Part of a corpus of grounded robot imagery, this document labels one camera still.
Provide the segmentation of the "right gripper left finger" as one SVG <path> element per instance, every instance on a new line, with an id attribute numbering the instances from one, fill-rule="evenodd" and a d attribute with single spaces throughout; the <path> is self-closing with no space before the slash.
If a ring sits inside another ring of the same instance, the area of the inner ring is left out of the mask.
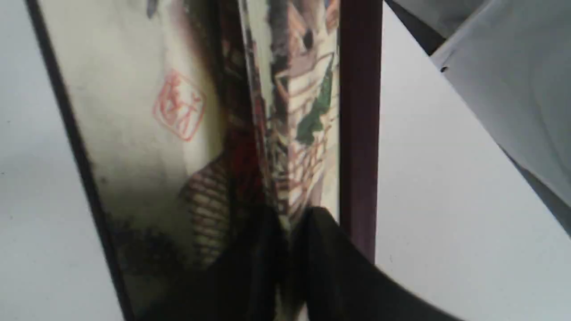
<path id="1" fill-rule="evenodd" d="M 208 268 L 191 272 L 147 313 L 149 321 L 273 321 L 286 255 L 273 210 L 255 210 Z"/>

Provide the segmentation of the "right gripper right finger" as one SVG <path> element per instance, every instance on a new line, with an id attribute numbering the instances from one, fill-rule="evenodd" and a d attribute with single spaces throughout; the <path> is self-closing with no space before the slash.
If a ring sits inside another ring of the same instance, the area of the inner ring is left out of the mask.
<path id="1" fill-rule="evenodd" d="M 369 262 L 322 207 L 306 209 L 292 242 L 288 297 L 311 321 L 455 320 Z"/>

